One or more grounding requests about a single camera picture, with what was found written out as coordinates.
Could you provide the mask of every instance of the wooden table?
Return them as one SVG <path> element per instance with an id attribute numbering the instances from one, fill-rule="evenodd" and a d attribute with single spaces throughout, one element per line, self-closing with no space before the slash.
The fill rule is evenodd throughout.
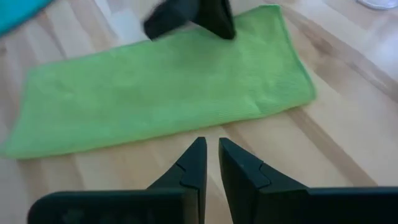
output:
<path id="1" fill-rule="evenodd" d="M 0 140 L 16 119 L 28 68 L 145 39 L 156 0 L 56 0 L 0 39 Z M 234 0 L 235 13 L 281 4 L 318 98 L 269 118 L 106 149 L 0 159 L 0 222 L 25 223 L 30 205 L 59 190 L 144 189 L 197 136 L 208 141 L 207 223 L 231 223 L 217 142 L 227 136 L 309 186 L 398 185 L 398 11 L 354 0 Z"/>

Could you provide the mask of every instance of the wood grain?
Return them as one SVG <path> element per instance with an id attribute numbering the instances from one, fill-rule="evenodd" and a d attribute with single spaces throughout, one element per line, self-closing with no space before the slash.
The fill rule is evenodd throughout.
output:
<path id="1" fill-rule="evenodd" d="M 32 66 L 146 39 L 141 20 L 158 0 L 56 0 L 0 38 L 0 141 L 19 111 Z M 317 187 L 398 185 L 398 11 L 354 0 L 233 0 L 235 14 L 280 4 L 318 91 L 313 103 L 271 117 L 80 154 L 0 159 L 1 223 L 58 190 L 144 189 L 197 136 L 208 141 L 206 222 L 231 223 L 217 141 L 229 137 L 287 175 Z"/>

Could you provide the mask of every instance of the microfiber towel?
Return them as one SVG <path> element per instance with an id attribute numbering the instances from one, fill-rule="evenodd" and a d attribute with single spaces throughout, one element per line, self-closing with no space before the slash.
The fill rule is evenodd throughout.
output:
<path id="1" fill-rule="evenodd" d="M 34 16 L 52 0 L 0 0 L 0 36 Z"/>
<path id="2" fill-rule="evenodd" d="M 279 6 L 245 12 L 235 24 L 234 41 L 199 28 L 31 70 L 6 156 L 87 151 L 314 99 Z"/>

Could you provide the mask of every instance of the black object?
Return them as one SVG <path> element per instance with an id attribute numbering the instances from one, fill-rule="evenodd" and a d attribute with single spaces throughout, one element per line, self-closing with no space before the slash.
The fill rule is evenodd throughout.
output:
<path id="1" fill-rule="evenodd" d="M 398 188 L 311 189 L 220 139 L 221 176 L 234 224 L 398 223 Z"/>
<path id="2" fill-rule="evenodd" d="M 39 199 L 28 224 L 205 222 L 207 147 L 198 138 L 147 190 L 58 192 Z"/>
<path id="3" fill-rule="evenodd" d="M 223 39 L 234 39 L 229 0 L 165 0 L 144 22 L 144 31 L 153 40 L 187 22 L 194 22 Z"/>

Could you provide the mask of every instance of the green microfiber cloth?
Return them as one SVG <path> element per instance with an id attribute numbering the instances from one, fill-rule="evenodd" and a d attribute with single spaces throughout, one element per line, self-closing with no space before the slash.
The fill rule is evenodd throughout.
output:
<path id="1" fill-rule="evenodd" d="M 28 20 L 52 0 L 0 0 L 0 36 Z"/>
<path id="2" fill-rule="evenodd" d="M 33 69 L 6 156 L 31 158 L 261 118 L 308 103 L 314 88 L 279 6 L 205 29 Z"/>

